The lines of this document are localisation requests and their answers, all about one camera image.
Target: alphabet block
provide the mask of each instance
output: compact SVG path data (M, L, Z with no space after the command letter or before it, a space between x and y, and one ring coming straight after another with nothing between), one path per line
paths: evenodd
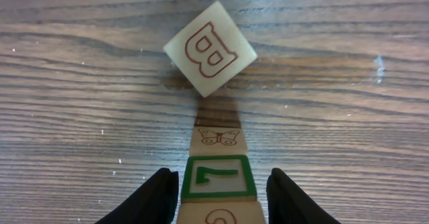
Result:
M186 164L182 203L256 201L247 156L193 156Z
M247 155L243 131L227 127L194 127L189 156Z
M189 203L179 209L177 224L265 224L259 202Z
M174 36L164 51L203 97L257 58L218 1Z

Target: wooden floor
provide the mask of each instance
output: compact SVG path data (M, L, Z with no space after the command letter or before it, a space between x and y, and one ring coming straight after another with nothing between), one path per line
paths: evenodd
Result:
M214 1L0 0L0 223L181 182L195 123L241 125L266 215L279 167L341 223L429 223L429 0L219 0L259 58L201 99L162 46Z

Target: green block face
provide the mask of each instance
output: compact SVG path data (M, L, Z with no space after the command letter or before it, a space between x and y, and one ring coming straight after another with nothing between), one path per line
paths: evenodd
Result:
M182 203L256 201L249 159L236 156L189 157Z

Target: block tower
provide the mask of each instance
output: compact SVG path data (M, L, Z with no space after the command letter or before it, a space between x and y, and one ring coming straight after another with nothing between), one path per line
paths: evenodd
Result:
M241 129L194 127L177 224L265 224Z

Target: butterfly drawing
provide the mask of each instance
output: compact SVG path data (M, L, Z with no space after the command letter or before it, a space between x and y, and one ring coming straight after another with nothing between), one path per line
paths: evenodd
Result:
M239 135L240 131L227 131L224 133L216 133L208 129L198 129L201 133L203 144L212 145L215 143L222 143L225 146L233 146L237 144L235 137Z

